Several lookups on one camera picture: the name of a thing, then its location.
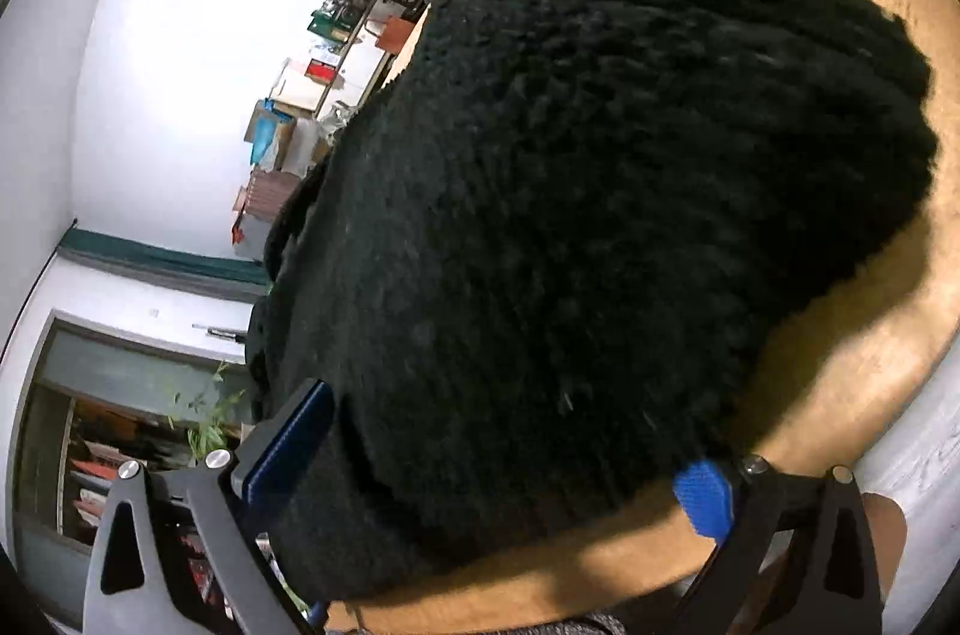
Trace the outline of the patterned dark trousers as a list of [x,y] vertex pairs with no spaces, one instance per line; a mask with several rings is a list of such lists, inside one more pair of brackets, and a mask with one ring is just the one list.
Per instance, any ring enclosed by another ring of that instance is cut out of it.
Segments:
[[625,635],[625,633],[626,628],[617,617],[605,612],[591,612],[574,615],[558,622],[496,630],[496,632],[485,632],[483,635]]

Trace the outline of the blue bag on boxes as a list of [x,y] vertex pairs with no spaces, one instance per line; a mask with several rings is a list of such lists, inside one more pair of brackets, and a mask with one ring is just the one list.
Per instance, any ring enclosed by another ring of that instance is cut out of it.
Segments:
[[260,99],[252,110],[244,140],[251,145],[249,162],[259,169],[280,170],[296,122],[275,109],[272,101]]

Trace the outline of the black fleece jacket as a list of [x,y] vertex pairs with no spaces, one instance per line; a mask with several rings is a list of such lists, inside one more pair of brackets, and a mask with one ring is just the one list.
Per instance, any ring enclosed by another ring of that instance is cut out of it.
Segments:
[[331,435],[268,536],[309,603],[539,543],[719,455],[770,333],[928,195],[871,0],[430,0],[285,204],[249,356]]

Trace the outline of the red box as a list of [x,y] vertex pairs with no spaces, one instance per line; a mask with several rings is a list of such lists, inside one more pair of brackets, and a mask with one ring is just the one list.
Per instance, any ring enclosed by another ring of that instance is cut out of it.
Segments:
[[304,76],[316,85],[332,86],[338,76],[337,65],[327,64],[322,60],[311,59],[308,62]]

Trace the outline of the hanging clothes rack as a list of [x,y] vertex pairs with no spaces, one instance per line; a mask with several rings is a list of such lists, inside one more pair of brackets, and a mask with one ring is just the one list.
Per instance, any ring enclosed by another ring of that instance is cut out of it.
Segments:
[[[203,463],[192,463],[184,427],[167,427],[171,393],[150,413],[47,381],[29,392],[13,473],[14,547],[28,586],[65,621],[83,619],[89,557],[110,491],[132,477]],[[229,450],[251,417],[247,396],[238,417]]]

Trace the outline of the green potted plant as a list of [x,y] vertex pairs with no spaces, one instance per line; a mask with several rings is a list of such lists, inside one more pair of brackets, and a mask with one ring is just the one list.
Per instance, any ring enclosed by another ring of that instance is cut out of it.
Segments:
[[242,420],[238,411],[244,404],[247,388],[238,387],[233,377],[239,369],[233,362],[220,360],[210,375],[210,383],[200,393],[187,396],[182,388],[171,393],[167,427],[184,427],[190,459],[202,463],[208,453],[229,450],[229,442],[239,437]]

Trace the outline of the orange paper bag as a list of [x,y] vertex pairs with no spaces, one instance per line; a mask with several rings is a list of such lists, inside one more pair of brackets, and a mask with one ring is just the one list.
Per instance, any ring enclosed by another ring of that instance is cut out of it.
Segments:
[[415,28],[416,24],[412,21],[404,20],[400,16],[389,16],[377,36],[376,47],[391,55],[398,55]]

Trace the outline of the maroon suitcase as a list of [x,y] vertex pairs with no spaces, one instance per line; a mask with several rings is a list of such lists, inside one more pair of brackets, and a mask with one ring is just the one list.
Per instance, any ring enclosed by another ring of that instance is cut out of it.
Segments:
[[300,185],[301,177],[290,172],[254,167],[247,183],[238,190],[233,209],[238,215],[274,222]]

